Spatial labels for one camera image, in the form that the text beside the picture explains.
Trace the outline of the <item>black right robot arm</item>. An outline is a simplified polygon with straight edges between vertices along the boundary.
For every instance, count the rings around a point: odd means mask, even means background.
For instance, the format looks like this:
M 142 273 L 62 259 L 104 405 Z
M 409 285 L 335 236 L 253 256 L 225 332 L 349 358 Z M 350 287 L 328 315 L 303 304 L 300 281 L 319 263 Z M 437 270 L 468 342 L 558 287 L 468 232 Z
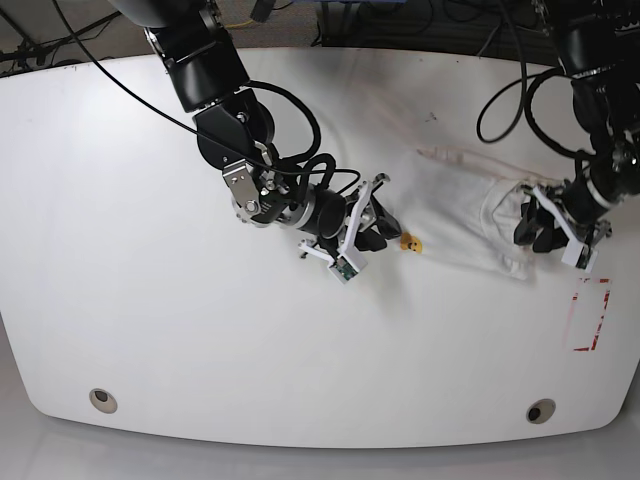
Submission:
M 355 247 L 377 252 L 402 234 L 399 222 L 374 195 L 331 189 L 335 158 L 320 150 L 312 111 L 288 90 L 250 78 L 214 1 L 115 1 L 143 28 L 161 59 L 183 109 L 192 114 L 199 151 L 221 171 L 240 219 L 257 227 L 279 224 L 312 235 L 334 255 L 355 223 Z M 308 121 L 311 144 L 283 157 L 274 143 L 274 119 L 256 93 L 288 100 Z

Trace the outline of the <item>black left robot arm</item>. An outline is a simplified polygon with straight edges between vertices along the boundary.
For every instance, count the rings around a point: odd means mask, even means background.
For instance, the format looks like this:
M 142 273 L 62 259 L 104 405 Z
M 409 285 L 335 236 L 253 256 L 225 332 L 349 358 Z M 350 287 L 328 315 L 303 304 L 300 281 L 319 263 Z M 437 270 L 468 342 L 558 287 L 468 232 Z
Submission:
M 525 96 L 525 119 L 551 150 L 574 162 L 575 178 L 543 193 L 575 235 L 592 246 L 610 233 L 603 217 L 639 193 L 639 4 L 636 1 L 536 1 L 559 65 L 536 77 Z M 590 152 L 569 150 L 547 135 L 532 111 L 548 79 L 572 87 L 575 118 Z

